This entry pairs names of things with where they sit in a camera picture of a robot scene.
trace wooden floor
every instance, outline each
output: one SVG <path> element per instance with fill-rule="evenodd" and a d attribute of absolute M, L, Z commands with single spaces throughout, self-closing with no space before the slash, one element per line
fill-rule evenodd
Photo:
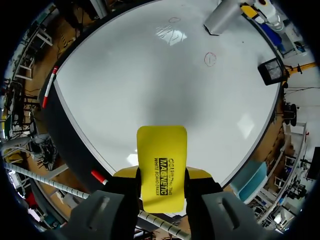
<path fill-rule="evenodd" d="M 78 19 L 81 19 L 81 10 L 76 10 L 76 15 Z M 87 14 L 84 14 L 83 22 L 85 25 L 90 24 L 91 20 L 87 16 Z M 39 61 L 35 64 L 33 68 L 33 80 L 26 82 L 26 90 L 33 91 L 32 94 L 37 95 L 39 93 L 38 90 L 42 88 L 44 81 L 47 77 L 47 75 L 50 73 L 52 67 L 54 66 L 55 62 L 58 59 L 59 52 L 63 49 L 63 41 L 61 38 L 61 34 L 63 34 L 65 41 L 69 42 L 75 37 L 75 30 L 69 26 L 68 23 L 66 23 L 62 18 L 59 18 L 54 23 L 57 28 L 56 32 L 51 35 L 53 39 L 53 46 L 52 47 L 46 47 L 46 53 L 44 55 L 44 58 L 42 61 Z M 267 164 L 272 161 L 272 159 L 275 156 L 275 153 L 277 151 L 278 145 L 280 142 L 284 139 L 284 133 L 282 128 L 282 118 L 277 117 L 276 120 L 270 124 L 268 127 L 263 139 L 261 140 L 259 146 L 254 151 L 251 160 L 263 162 L 266 161 Z M 45 175 L 48 172 L 45 169 L 39 169 L 38 166 L 33 162 L 32 159 L 28 159 L 29 167 L 31 171 L 39 173 L 41 175 Z M 76 189 L 82 189 L 81 184 L 77 181 L 77 179 L 74 177 L 74 175 L 70 171 L 65 171 L 59 176 L 55 178 L 56 181 L 59 183 L 65 184 L 70 187 L 74 187 Z M 47 194 L 52 193 L 54 190 L 53 187 L 43 185 L 43 189 Z M 230 186 L 228 185 L 224 189 L 225 191 L 232 192 Z M 54 194 L 51 197 L 52 201 L 58 208 L 61 209 L 61 211 L 66 215 L 69 216 L 71 209 L 62 204 L 61 201 L 58 199 L 58 197 Z M 180 224 L 180 227 L 183 228 L 185 231 L 190 231 L 190 227 L 187 221 L 187 218 L 182 219 L 182 222 Z M 162 231 L 155 232 L 156 235 L 158 235 L 158 239 L 162 239 L 164 237 L 167 237 L 167 233 L 163 233 Z"/>
<path fill-rule="evenodd" d="M 75 10 L 75 13 L 79 21 L 81 21 L 82 10 L 80 9 Z M 92 21 L 87 16 L 87 14 L 84 14 L 83 24 L 88 25 L 91 22 Z M 48 76 L 52 67 L 54 66 L 55 62 L 58 59 L 59 52 L 61 52 L 64 49 L 64 43 L 63 43 L 61 34 L 63 34 L 63 37 L 65 38 L 65 41 L 67 43 L 69 41 L 72 41 L 76 34 L 75 30 L 71 28 L 70 25 L 61 17 L 54 20 L 53 26 L 51 26 L 51 28 L 56 29 L 55 33 L 51 34 L 53 46 L 50 47 L 46 45 L 44 49 L 45 54 L 43 59 L 35 63 L 35 66 L 33 67 L 33 75 L 32 75 L 33 80 L 32 81 L 27 80 L 25 83 L 25 89 L 27 90 L 26 91 L 27 94 L 34 95 L 34 96 L 37 96 L 39 94 L 40 89 L 42 88 L 46 77 Z M 28 161 L 30 171 L 42 176 L 45 176 L 46 174 L 48 174 L 48 171 L 46 171 L 46 169 L 44 169 L 43 167 L 39 168 L 37 166 L 37 162 L 35 162 L 31 157 L 29 157 L 27 161 Z M 58 183 L 67 185 L 68 187 L 80 190 L 82 192 L 86 192 L 86 189 L 76 179 L 75 175 L 69 169 L 62 172 L 58 176 L 54 177 L 52 180 L 57 181 Z M 49 196 L 51 201 L 61 210 L 61 212 L 67 218 L 70 217 L 71 208 L 68 205 L 63 204 L 56 194 L 53 194 L 52 196 L 50 196 L 55 190 L 55 188 L 43 183 L 40 183 L 40 185 L 43 191 Z"/>

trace yellow whiteboard eraser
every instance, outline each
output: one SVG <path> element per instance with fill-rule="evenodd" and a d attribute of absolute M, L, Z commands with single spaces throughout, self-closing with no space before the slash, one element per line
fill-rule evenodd
<path fill-rule="evenodd" d="M 187 131 L 183 126 L 142 126 L 137 131 L 143 208 L 176 213 L 185 202 Z"/>

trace white pipe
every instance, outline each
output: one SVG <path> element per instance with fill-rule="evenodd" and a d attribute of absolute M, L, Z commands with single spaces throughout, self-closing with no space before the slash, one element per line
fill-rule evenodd
<path fill-rule="evenodd" d="M 90 195 L 85 193 L 85 192 L 82 192 L 82 191 L 79 191 L 79 190 L 76 190 L 74 188 L 71 188 L 71 187 L 68 187 L 66 185 L 63 185 L 61 183 L 58 183 L 56 181 L 52 181 L 48 178 L 45 178 L 41 175 L 38 175 L 34 172 L 31 172 L 31 171 L 28 171 L 26 169 L 23 169 L 19 166 L 16 166 L 16 165 L 13 165 L 11 163 L 7 163 L 5 162 L 4 163 L 4 167 L 8 170 L 12 170 L 12 171 L 15 171 L 17 173 L 20 173 L 20 174 L 23 174 L 25 176 L 28 176 L 29 178 L 32 178 L 32 179 L 35 179 L 39 182 L 42 182 L 44 184 L 48 184 L 54 188 L 57 188 L 59 190 L 62 190 L 62 191 L 65 191 L 67 193 L 70 193 L 72 195 L 75 195 L 79 198 L 83 198 L 83 199 L 87 199 Z M 182 240 L 190 240 L 191 239 L 191 235 L 185 231 L 182 231 L 180 228 L 178 228 L 177 226 L 167 222 L 167 221 L 164 221 L 162 220 L 161 218 L 157 217 L 157 216 L 154 216 L 152 214 L 149 214 L 145 211 L 141 211 L 139 212 L 138 214 L 138 217 L 143 219 L 143 220 L 146 220 L 147 222 L 165 230 L 166 232 L 182 239 Z"/>

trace black cable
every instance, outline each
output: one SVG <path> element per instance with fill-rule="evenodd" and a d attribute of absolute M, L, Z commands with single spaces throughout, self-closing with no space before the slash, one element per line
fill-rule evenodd
<path fill-rule="evenodd" d="M 37 89 L 34 89 L 34 90 L 32 90 L 32 91 L 29 91 L 29 90 L 25 89 L 25 91 L 27 91 L 27 92 L 29 92 L 29 93 L 32 93 L 32 92 L 37 91 L 37 90 L 41 90 L 41 88 L 37 88 Z"/>
<path fill-rule="evenodd" d="M 292 91 L 292 92 L 285 93 L 285 95 L 288 96 L 290 94 L 293 94 L 293 93 L 296 93 L 296 92 L 299 92 L 299 91 L 308 90 L 308 89 L 320 89 L 320 87 L 306 87 L 306 88 L 298 89 L 298 90 L 288 90 L 288 91 Z"/>

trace gray cylinder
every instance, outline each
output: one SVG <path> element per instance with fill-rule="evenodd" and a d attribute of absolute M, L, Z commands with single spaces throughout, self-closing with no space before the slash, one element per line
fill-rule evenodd
<path fill-rule="evenodd" d="M 205 20 L 204 26 L 211 35 L 218 36 L 242 13 L 240 3 L 237 0 L 223 0 Z"/>

